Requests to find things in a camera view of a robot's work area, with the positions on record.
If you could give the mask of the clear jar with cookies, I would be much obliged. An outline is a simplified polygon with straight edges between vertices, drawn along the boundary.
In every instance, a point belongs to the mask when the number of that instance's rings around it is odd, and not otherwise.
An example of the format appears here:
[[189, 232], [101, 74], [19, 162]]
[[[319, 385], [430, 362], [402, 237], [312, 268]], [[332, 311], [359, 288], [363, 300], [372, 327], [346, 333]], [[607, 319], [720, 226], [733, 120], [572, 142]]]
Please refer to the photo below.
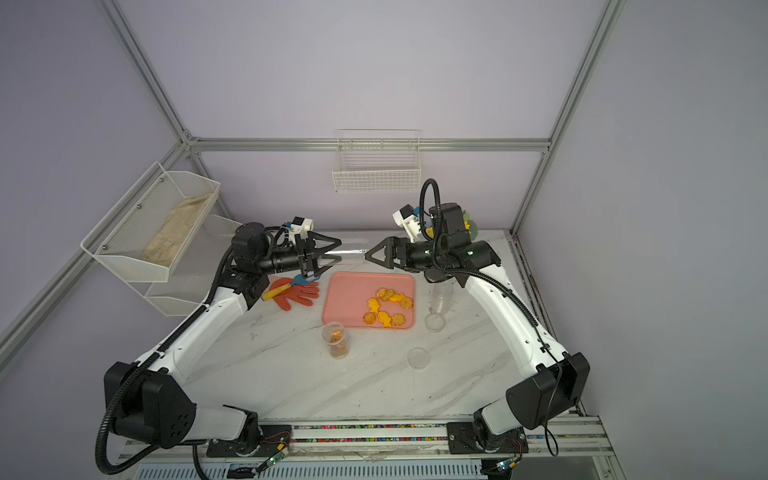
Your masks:
[[439, 333], [447, 324], [447, 314], [453, 304], [455, 282], [453, 280], [435, 283], [430, 295], [425, 327], [431, 333]]

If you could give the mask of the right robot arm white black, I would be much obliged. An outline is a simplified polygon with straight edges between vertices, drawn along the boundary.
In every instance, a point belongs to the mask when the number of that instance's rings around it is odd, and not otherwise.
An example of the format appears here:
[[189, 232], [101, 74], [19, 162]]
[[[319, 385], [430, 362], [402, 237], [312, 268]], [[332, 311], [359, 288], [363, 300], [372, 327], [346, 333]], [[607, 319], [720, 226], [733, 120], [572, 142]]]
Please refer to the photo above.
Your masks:
[[442, 202], [436, 180], [426, 180], [416, 207], [395, 214], [405, 236], [389, 236], [369, 250], [368, 262], [390, 270], [423, 273], [433, 284], [454, 280], [483, 308], [518, 366], [521, 380], [473, 415], [475, 442], [496, 450], [520, 429], [547, 428], [581, 400], [591, 367], [570, 353], [515, 293], [502, 260], [473, 239], [462, 208]]

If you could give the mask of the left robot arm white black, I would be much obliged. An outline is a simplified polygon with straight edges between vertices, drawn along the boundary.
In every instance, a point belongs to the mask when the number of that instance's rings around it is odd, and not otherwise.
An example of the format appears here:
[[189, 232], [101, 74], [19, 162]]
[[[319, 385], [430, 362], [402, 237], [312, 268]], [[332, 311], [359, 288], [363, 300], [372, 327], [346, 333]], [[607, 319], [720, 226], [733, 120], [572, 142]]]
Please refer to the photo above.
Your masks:
[[341, 244], [315, 232], [307, 219], [272, 227], [240, 225], [199, 306], [136, 361], [117, 362], [105, 373], [106, 409], [94, 447], [98, 470], [116, 475], [159, 449], [213, 440], [230, 443], [242, 454], [258, 450], [264, 436], [256, 412], [201, 406], [185, 385], [222, 333], [261, 300], [270, 276], [298, 272], [313, 281], [328, 269], [321, 259]]

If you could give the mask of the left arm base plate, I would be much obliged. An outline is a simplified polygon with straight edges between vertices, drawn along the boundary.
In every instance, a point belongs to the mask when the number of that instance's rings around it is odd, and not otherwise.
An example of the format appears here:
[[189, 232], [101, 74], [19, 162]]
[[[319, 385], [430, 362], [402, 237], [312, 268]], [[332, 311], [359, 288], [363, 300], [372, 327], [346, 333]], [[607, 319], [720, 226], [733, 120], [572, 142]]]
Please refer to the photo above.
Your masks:
[[208, 458], [268, 458], [278, 451], [280, 445], [287, 447], [292, 437], [289, 424], [260, 424], [258, 443], [245, 446], [242, 443], [225, 440], [212, 440], [205, 455]]

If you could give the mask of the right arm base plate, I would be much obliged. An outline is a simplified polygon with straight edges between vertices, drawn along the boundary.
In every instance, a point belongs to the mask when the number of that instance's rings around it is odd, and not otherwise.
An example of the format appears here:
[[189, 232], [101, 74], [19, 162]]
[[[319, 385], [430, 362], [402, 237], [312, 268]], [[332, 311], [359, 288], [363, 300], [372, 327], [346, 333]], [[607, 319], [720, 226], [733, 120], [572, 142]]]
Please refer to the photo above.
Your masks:
[[512, 454], [529, 451], [527, 436], [522, 428], [503, 434], [493, 434], [480, 421], [449, 422], [446, 425], [448, 448], [458, 454]]

